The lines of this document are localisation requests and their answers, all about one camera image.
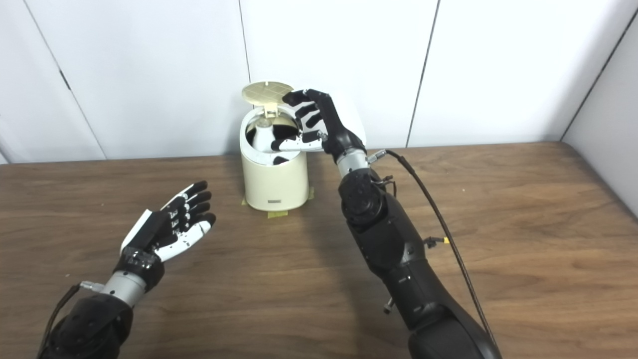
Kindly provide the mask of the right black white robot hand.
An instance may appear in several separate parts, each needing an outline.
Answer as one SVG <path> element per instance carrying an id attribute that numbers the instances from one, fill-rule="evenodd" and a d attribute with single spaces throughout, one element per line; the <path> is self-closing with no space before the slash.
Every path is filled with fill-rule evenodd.
<path id="1" fill-rule="evenodd" d="M 322 149 L 337 161 L 349 150 L 367 152 L 365 131 L 355 109 L 349 110 L 344 100 L 316 89 L 299 89 L 282 97 L 285 104 L 296 107 L 295 120 L 303 129 L 295 137 L 275 140 L 274 152 L 307 152 Z"/>

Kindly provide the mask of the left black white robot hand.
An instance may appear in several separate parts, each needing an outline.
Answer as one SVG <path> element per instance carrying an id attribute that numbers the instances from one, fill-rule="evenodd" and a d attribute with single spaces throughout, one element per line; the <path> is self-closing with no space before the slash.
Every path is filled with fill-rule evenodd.
<path id="1" fill-rule="evenodd" d="M 213 228 L 212 193 L 206 181 L 190 184 L 161 209 L 146 209 L 123 239 L 114 268 L 137 275 L 152 290 L 165 273 L 165 262 L 189 250 Z"/>

